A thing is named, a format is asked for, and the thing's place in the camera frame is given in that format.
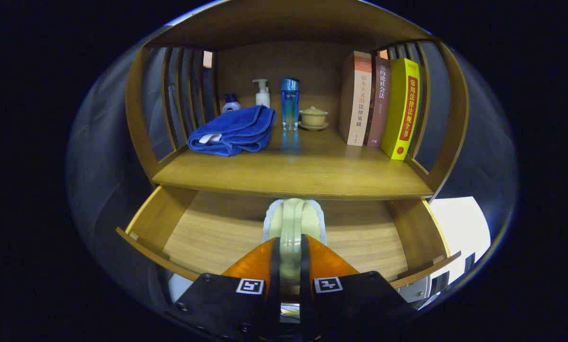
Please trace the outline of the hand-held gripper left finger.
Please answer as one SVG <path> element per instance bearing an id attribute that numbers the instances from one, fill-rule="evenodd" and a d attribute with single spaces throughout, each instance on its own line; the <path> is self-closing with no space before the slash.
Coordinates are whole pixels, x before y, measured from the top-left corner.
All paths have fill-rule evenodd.
<path id="1" fill-rule="evenodd" d="M 172 303 L 168 314 L 215 339 L 271 342 L 277 335 L 280 310 L 280 239 L 275 237 L 222 274 L 201 274 Z"/>

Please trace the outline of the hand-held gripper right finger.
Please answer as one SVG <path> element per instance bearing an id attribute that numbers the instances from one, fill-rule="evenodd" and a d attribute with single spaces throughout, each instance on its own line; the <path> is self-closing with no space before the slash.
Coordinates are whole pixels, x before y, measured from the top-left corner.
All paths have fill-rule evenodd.
<path id="1" fill-rule="evenodd" d="M 361 273 L 309 235 L 301 238 L 304 342 L 373 341 L 417 313 L 377 271 Z"/>

